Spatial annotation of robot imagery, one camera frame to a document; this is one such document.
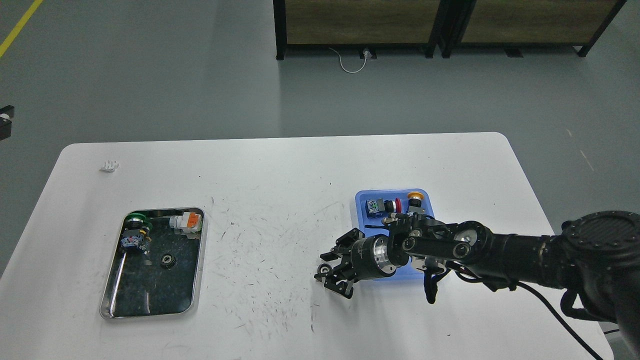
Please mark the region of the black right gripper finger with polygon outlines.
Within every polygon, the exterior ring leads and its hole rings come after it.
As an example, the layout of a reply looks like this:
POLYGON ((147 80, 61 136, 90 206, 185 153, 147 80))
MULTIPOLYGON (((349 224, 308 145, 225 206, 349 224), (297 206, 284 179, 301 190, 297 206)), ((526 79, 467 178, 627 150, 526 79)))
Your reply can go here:
POLYGON ((325 289, 336 294, 351 299, 354 296, 354 284, 357 282, 356 273, 350 265, 336 265, 330 276, 318 276, 315 279, 323 283, 325 289))
POLYGON ((354 244, 364 238, 365 234, 359 230, 359 228, 352 228, 335 241, 334 247, 331 248, 331 253, 339 258, 343 256, 350 256, 352 249, 354 248, 354 244))

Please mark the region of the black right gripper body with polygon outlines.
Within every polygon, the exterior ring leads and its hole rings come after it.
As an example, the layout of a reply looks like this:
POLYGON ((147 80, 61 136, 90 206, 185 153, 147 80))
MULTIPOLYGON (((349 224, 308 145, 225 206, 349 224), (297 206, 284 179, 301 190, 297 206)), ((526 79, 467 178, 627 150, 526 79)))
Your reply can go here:
POLYGON ((388 235, 378 234, 357 239, 343 264, 343 276, 348 281, 381 280, 409 264, 409 256, 388 235))

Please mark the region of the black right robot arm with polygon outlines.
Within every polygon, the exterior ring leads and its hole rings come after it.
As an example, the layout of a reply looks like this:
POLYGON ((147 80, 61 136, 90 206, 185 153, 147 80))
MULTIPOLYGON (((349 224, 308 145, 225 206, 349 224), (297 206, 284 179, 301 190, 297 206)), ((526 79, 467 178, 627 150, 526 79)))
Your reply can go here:
POLYGON ((358 228, 320 255, 314 278, 346 299, 362 280, 389 278, 409 262, 423 272, 433 304, 437 284, 455 272, 492 292, 521 287, 535 295, 578 343, 595 351, 562 319, 610 322, 639 355, 639 215, 602 210, 565 221, 559 235, 496 234, 477 221, 444 223, 421 213, 391 213, 386 234, 358 228))

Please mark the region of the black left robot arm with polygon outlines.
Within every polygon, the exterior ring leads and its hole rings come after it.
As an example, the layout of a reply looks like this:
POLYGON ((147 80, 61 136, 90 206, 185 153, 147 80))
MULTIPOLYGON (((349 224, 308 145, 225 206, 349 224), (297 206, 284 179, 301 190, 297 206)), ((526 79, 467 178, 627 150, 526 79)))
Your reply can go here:
POLYGON ((0 141, 11 137, 14 116, 15 107, 13 105, 5 105, 0 109, 0 141))

